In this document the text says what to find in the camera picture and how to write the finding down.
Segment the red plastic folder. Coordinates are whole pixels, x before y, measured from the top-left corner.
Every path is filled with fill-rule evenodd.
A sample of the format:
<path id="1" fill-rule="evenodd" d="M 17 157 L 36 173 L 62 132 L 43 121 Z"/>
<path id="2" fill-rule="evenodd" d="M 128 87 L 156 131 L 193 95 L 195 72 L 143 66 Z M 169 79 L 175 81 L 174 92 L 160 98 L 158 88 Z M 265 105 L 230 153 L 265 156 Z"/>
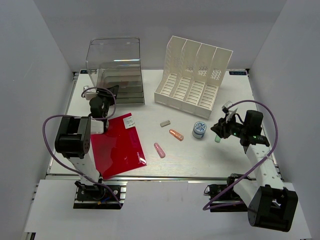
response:
<path id="1" fill-rule="evenodd" d="M 91 135 L 95 166 L 103 179 L 147 165 L 131 113 L 110 119 L 108 130 Z"/>

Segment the green stapler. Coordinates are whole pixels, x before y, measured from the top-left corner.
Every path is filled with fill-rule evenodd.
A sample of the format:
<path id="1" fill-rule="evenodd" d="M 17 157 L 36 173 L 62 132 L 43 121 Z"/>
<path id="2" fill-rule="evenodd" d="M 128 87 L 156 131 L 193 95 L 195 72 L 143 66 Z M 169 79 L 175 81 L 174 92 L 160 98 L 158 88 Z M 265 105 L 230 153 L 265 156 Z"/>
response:
<path id="1" fill-rule="evenodd" d="M 221 142 L 221 138 L 218 135 L 216 135 L 214 141 L 216 143 L 220 143 Z"/>

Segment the clear plastic drawer cabinet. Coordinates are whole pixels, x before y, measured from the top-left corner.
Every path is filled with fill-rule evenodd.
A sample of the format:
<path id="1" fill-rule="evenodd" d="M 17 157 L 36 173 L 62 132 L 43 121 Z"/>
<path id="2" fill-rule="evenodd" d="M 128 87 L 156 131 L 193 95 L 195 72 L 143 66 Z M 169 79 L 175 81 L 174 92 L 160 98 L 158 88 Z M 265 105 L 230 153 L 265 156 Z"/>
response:
<path id="1" fill-rule="evenodd" d="M 119 86 L 116 97 L 118 104 L 145 103 L 138 37 L 92 39 L 85 66 L 95 87 L 107 89 Z"/>

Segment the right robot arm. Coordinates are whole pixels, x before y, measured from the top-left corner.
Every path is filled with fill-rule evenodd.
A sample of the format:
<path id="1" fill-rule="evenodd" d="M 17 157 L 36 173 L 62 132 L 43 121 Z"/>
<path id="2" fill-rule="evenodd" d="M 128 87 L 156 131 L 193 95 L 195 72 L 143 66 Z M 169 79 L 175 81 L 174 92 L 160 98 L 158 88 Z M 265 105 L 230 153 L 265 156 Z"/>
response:
<path id="1" fill-rule="evenodd" d="M 251 178 L 233 173 L 226 184 L 208 185 L 204 191 L 214 202 L 211 212 L 247 211 L 249 224 L 253 227 L 288 232 L 291 229 L 298 205 L 298 195 L 285 187 L 278 175 L 272 157 L 268 154 L 270 144 L 261 134 L 263 114 L 248 110 L 245 119 L 237 122 L 236 111 L 225 111 L 211 130 L 222 139 L 234 136 L 253 166 Z"/>

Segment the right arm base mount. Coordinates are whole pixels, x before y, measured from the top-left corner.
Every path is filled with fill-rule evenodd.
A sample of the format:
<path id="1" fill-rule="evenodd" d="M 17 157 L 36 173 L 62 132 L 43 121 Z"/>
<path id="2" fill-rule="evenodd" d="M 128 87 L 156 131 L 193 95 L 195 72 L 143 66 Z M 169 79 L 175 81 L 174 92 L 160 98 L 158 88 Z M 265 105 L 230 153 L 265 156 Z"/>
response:
<path id="1" fill-rule="evenodd" d="M 226 180 L 225 184 L 210 184 L 207 185 L 207 187 L 204 189 L 203 193 L 206 196 L 209 196 L 209 199 L 211 200 L 216 195 L 218 195 L 220 192 L 222 192 L 224 189 L 226 189 L 229 185 L 235 182 L 235 180 L 239 179 L 242 176 L 242 174 L 232 173 Z M 210 206 L 217 206 L 217 205 L 223 205 L 223 204 L 231 204 L 242 201 L 241 197 L 234 192 L 234 190 L 231 188 L 228 190 L 224 195 L 220 196 L 215 200 Z M 210 209 L 209 211 L 211 213 L 231 213 L 231 212 L 243 212 L 246 213 L 248 210 L 247 206 L 244 203 L 241 204 L 233 204 L 228 206 L 221 206 L 214 209 Z"/>

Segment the pink stapler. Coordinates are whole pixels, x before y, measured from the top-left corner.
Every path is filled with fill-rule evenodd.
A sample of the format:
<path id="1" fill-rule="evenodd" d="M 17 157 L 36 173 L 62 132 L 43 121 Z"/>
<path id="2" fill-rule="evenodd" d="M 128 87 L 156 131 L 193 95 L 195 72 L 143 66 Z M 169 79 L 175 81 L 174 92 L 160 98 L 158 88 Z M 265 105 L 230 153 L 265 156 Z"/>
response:
<path id="1" fill-rule="evenodd" d="M 157 142 L 154 143 L 154 148 L 160 158 L 164 158 L 166 156 L 166 153 L 164 152 L 164 150 L 160 147 L 160 145 Z"/>

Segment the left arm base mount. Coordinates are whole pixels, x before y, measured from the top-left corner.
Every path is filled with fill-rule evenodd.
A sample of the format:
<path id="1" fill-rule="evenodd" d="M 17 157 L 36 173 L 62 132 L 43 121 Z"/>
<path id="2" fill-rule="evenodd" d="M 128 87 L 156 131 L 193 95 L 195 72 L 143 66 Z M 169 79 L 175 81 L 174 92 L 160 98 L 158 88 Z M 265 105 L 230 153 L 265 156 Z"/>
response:
<path id="1" fill-rule="evenodd" d="M 111 189 L 100 185 L 86 185 L 76 181 L 76 192 L 73 209 L 81 210 L 120 210 L 122 208 L 121 185 L 108 185 Z"/>

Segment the white file organizer rack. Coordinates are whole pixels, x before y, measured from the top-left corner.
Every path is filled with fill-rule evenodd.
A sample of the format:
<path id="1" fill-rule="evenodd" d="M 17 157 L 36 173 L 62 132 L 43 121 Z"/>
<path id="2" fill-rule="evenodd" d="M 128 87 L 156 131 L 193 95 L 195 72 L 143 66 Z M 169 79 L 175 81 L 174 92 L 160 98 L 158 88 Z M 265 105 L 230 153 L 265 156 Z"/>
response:
<path id="1" fill-rule="evenodd" d="M 233 51 L 172 36 L 155 103 L 209 119 Z"/>

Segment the grey eraser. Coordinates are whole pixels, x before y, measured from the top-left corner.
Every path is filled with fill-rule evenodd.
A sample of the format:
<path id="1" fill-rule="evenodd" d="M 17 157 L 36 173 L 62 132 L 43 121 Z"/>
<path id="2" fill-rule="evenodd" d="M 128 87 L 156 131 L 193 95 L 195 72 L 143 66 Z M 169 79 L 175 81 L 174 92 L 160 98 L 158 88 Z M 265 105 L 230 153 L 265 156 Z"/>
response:
<path id="1" fill-rule="evenodd" d="M 163 128 L 163 127 L 166 127 L 166 126 L 168 126 L 170 124 L 171 124 L 171 122 L 169 120 L 166 120 L 166 121 L 161 122 L 160 126 Z"/>

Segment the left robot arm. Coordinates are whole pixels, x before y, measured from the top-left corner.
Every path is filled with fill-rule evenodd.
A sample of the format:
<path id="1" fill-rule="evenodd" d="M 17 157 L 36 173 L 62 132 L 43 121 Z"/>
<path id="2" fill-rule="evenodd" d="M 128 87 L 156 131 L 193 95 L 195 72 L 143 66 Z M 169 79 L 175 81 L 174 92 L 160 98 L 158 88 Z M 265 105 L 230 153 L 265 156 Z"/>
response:
<path id="1" fill-rule="evenodd" d="M 119 85 L 109 88 L 96 87 L 95 93 L 90 93 L 93 87 L 85 89 L 81 96 L 89 100 L 88 116 L 63 116 L 55 138 L 56 152 L 62 154 L 73 165 L 80 180 L 75 185 L 99 200 L 105 196 L 106 187 L 99 183 L 101 174 L 96 168 L 90 154 L 91 135 L 101 135 L 109 128 L 109 108 L 116 105 Z"/>

